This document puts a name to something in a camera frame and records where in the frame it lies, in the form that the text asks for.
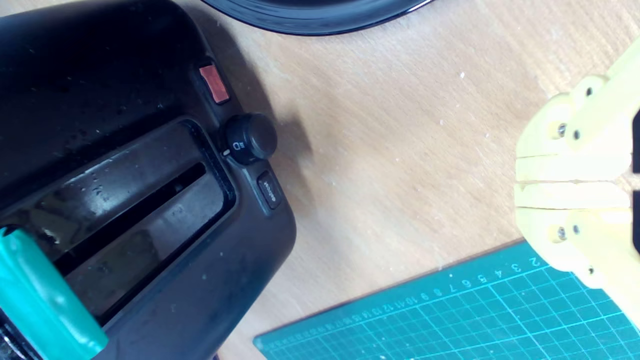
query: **wooden surface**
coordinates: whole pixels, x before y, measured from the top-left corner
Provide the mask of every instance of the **wooden surface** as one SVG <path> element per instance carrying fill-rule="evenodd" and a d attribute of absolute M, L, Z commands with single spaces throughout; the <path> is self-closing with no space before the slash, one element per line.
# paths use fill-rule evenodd
<path fill-rule="evenodd" d="M 4 0 L 0 13 L 60 2 Z M 277 119 L 272 164 L 298 223 L 293 253 L 223 359 L 260 359 L 260 332 L 518 238 L 522 129 L 640 35 L 637 0 L 439 0 L 324 38 L 179 2 L 244 106 Z"/>

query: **cancel button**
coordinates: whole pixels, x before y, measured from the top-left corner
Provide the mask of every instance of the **cancel button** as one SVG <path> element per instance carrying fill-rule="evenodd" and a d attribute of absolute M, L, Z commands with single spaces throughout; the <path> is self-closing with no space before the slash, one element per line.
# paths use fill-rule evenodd
<path fill-rule="evenodd" d="M 282 194 L 276 184 L 276 179 L 271 172 L 265 171 L 258 177 L 258 186 L 262 192 L 262 196 L 267 200 L 267 204 L 271 209 L 275 209 L 282 202 Z"/>

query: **cutting mat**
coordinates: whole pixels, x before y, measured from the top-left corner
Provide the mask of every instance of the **cutting mat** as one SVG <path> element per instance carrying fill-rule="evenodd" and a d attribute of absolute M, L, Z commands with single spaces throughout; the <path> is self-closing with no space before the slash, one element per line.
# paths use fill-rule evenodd
<path fill-rule="evenodd" d="M 640 332 L 616 304 L 549 267 L 527 243 L 253 342 L 269 360 L 640 359 Z"/>

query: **black knob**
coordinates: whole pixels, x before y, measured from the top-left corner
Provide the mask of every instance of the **black knob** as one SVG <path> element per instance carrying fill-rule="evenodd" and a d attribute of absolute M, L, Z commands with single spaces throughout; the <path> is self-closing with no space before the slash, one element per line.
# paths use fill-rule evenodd
<path fill-rule="evenodd" d="M 276 128 L 260 113 L 232 117 L 227 122 L 226 135 L 231 156 L 243 165 L 268 159 L 278 146 Z"/>

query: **teal object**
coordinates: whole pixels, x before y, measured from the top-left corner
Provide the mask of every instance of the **teal object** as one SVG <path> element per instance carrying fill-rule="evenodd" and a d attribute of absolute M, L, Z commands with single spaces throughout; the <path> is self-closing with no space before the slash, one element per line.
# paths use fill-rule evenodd
<path fill-rule="evenodd" d="M 108 342 L 24 231 L 0 229 L 0 308 L 44 360 L 87 360 Z"/>
<path fill-rule="evenodd" d="M 640 359 L 640 333 L 606 293 L 549 267 L 527 243 L 253 343 L 269 360 Z"/>

